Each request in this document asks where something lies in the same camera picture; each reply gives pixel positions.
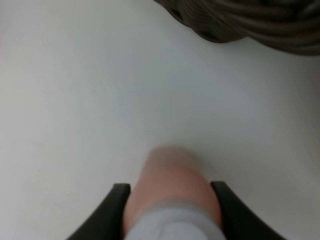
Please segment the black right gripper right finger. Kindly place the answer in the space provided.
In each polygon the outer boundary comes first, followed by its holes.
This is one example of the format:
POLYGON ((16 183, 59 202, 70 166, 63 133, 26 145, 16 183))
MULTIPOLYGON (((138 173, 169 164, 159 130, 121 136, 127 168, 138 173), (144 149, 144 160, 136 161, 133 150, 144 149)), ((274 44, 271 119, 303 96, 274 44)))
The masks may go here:
POLYGON ((282 240, 282 236, 251 211, 223 181, 212 181, 227 240, 282 240))

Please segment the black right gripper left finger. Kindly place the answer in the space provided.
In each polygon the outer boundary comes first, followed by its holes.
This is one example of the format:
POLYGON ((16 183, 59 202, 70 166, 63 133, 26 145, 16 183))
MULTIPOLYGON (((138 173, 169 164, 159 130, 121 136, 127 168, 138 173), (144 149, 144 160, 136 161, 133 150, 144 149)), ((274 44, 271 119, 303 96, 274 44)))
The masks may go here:
POLYGON ((128 183, 116 183, 89 218, 69 240, 121 240, 126 202, 131 193, 128 183))

